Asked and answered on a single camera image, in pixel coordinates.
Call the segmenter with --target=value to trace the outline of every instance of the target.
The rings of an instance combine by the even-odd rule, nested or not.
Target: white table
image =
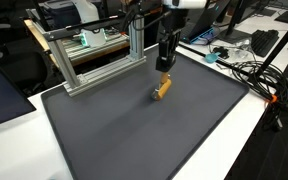
[[[252,17],[237,27],[253,33],[257,29],[287,30],[288,25],[273,21],[273,17]],[[280,31],[280,37],[286,31]],[[190,46],[208,53],[208,47]],[[273,64],[284,70],[288,63],[288,44]],[[225,75],[215,64],[207,64],[202,57],[177,48],[177,51]],[[66,180],[72,179],[52,127],[37,94],[29,100],[37,111],[0,124],[0,180]],[[200,148],[175,176],[175,180],[224,179],[249,135],[264,112],[264,101],[249,92],[224,118]]]

